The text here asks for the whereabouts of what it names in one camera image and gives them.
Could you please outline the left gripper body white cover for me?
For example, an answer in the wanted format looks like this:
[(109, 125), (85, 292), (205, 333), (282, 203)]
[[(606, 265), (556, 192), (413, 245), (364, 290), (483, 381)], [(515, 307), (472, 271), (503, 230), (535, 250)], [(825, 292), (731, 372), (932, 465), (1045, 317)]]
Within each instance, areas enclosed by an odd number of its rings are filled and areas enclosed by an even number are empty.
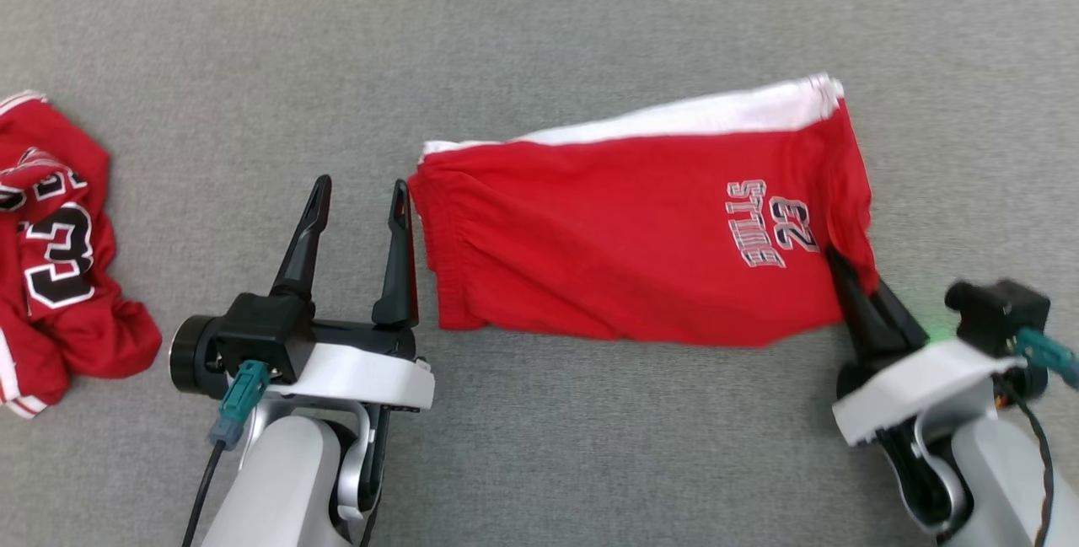
[(273, 384), (270, 393), (317, 401), (388, 405), (428, 410), (435, 378), (416, 355), (412, 328), (385, 325), (312, 323), (314, 347), (293, 384)]

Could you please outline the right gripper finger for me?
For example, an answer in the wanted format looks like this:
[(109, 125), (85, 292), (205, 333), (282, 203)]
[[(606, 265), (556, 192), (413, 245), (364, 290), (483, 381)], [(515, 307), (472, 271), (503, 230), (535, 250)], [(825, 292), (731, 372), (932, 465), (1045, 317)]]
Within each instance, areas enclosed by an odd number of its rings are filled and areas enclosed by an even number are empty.
[(825, 256), (856, 363), (894, 363), (893, 291), (880, 279), (866, 290), (856, 268), (836, 248), (829, 247)]
[(878, 312), (880, 320), (894, 339), (902, 342), (905, 350), (920, 350), (928, 341), (928, 334), (921, 324), (894, 295), (886, 281), (879, 279), (876, 291), (872, 295), (872, 303)]

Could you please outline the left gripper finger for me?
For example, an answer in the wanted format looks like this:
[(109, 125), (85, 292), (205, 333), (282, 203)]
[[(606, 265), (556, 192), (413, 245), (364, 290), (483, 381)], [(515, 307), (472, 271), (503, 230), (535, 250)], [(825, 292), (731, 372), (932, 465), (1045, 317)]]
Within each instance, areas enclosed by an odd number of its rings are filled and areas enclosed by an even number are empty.
[(397, 180), (390, 202), (390, 252), (381, 297), (373, 305), (375, 325), (413, 328), (419, 324), (416, 298), (415, 234), (409, 187)]
[(287, 252), (282, 258), (271, 295), (293, 295), (311, 301), (320, 234), (329, 222), (331, 195), (332, 178), (328, 174), (322, 174), (309, 192), (308, 204), (293, 229)]

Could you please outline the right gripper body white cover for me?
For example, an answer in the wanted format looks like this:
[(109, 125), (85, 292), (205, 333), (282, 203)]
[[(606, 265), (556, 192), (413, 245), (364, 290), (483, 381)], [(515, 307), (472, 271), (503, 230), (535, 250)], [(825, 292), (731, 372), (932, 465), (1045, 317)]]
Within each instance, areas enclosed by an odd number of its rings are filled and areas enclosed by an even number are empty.
[(868, 442), (876, 432), (940, 405), (981, 379), (1020, 367), (1021, 357), (991, 357), (957, 337), (932, 342), (875, 373), (859, 389), (832, 406), (841, 436), (848, 446)]

